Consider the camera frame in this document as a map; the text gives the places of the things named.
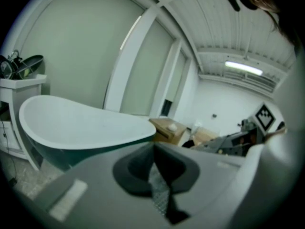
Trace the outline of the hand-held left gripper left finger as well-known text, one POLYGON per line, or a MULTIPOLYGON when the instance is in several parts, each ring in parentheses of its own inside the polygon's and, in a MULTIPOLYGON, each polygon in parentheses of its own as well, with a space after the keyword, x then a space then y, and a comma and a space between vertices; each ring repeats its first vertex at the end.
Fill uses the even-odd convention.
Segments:
POLYGON ((151 198, 123 190, 113 177, 120 158, 141 144, 91 156, 47 185, 34 203, 68 229, 168 229, 151 198))

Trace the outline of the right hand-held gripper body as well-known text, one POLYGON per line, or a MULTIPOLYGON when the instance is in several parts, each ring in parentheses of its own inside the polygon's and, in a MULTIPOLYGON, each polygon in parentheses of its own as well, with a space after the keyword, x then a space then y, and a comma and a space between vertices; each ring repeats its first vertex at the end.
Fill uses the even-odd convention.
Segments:
POLYGON ((274 132, 269 132, 276 118, 269 107, 262 103, 247 118, 241 121, 240 132, 216 137, 191 149, 226 156, 246 156, 249 149, 264 143, 271 136, 285 132, 285 121, 281 121, 274 132))

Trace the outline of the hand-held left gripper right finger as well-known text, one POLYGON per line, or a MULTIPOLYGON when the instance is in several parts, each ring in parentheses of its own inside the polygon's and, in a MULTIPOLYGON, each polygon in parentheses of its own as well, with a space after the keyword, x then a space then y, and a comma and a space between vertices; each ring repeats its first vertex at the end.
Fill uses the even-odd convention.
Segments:
POLYGON ((153 157, 168 187, 155 229, 232 229, 249 188, 249 156, 226 156, 154 143, 153 157))

